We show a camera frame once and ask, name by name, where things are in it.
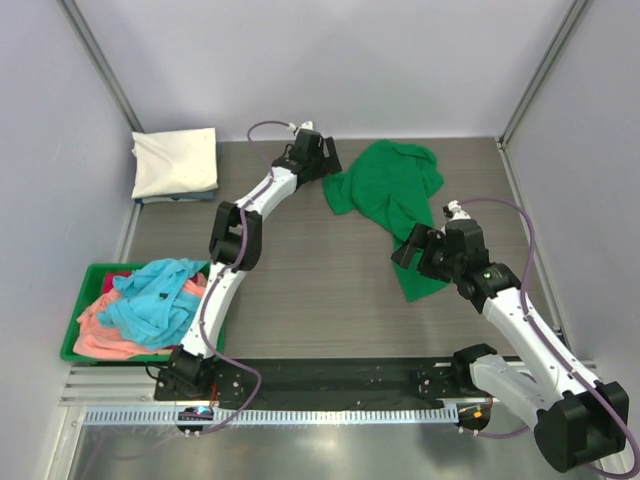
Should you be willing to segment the green plastic tray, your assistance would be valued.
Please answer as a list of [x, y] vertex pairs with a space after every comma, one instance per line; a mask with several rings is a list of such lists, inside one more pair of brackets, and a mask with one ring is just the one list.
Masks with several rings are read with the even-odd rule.
[[124, 340], [112, 328], [103, 327], [96, 314], [115, 297], [102, 293], [102, 283], [108, 272], [142, 269], [142, 263], [94, 263], [84, 275], [73, 308], [71, 320], [60, 348], [60, 358], [74, 364], [131, 364], [166, 363], [172, 346], [156, 351], [145, 350]]

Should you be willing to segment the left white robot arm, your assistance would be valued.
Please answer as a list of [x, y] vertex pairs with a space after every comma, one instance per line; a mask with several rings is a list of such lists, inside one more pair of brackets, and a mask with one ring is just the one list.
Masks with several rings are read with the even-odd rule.
[[313, 122], [287, 128], [294, 140], [266, 177], [240, 199], [218, 205], [208, 283], [194, 320], [159, 372], [156, 400], [198, 400], [210, 392], [214, 362], [223, 358], [217, 349], [220, 333], [239, 286], [260, 260], [265, 220], [303, 185], [342, 171], [334, 139], [318, 132]]

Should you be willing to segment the green t shirt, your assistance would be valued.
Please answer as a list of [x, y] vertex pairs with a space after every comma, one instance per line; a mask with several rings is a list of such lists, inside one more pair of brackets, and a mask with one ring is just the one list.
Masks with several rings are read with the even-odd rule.
[[323, 179], [333, 213], [359, 212], [391, 234], [394, 250], [415, 225], [434, 224], [429, 200], [443, 185], [431, 150], [391, 140], [372, 143], [347, 170]]

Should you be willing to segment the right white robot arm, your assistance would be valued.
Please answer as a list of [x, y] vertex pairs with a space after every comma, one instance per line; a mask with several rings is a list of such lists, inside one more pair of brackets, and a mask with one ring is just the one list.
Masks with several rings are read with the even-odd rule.
[[458, 293], [509, 341], [529, 373], [522, 375], [485, 344], [455, 353], [451, 384], [505, 404], [533, 432], [544, 459], [567, 472], [624, 450], [629, 398], [604, 383], [558, 339], [511, 269], [490, 260], [481, 227], [454, 219], [441, 230], [417, 224], [392, 254], [398, 266], [453, 283]]

